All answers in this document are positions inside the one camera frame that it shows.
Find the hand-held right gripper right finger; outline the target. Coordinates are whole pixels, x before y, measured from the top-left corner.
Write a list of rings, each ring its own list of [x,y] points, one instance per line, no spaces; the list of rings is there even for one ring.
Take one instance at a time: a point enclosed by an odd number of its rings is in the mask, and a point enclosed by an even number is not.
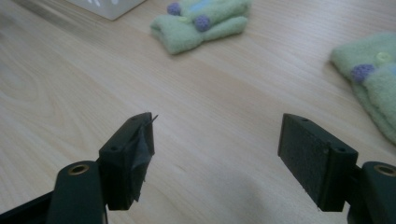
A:
[[[310,119],[285,114],[277,155],[320,210],[343,210],[358,158],[355,149]]]

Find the green fuzzy sock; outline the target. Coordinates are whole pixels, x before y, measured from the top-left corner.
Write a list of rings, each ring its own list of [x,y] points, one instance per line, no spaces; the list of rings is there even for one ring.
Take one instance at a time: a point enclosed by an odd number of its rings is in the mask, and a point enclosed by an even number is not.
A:
[[[396,146],[396,33],[370,35],[339,46],[330,59],[350,81],[380,132]]]
[[[252,0],[178,0],[166,15],[157,16],[151,33],[170,54],[195,49],[202,43],[242,33]]]

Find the white box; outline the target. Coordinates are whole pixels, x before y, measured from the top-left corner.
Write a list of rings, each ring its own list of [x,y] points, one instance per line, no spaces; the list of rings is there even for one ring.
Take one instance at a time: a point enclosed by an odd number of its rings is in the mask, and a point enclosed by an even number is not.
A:
[[[146,0],[65,0],[77,7],[81,7],[106,18],[114,21],[123,14],[139,6]]]

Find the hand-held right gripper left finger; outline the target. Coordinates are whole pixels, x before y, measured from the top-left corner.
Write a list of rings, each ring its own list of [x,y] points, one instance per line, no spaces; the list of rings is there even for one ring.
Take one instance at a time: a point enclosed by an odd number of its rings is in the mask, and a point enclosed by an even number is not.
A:
[[[109,210],[129,210],[138,202],[155,154],[150,112],[127,119],[99,150],[99,168]]]

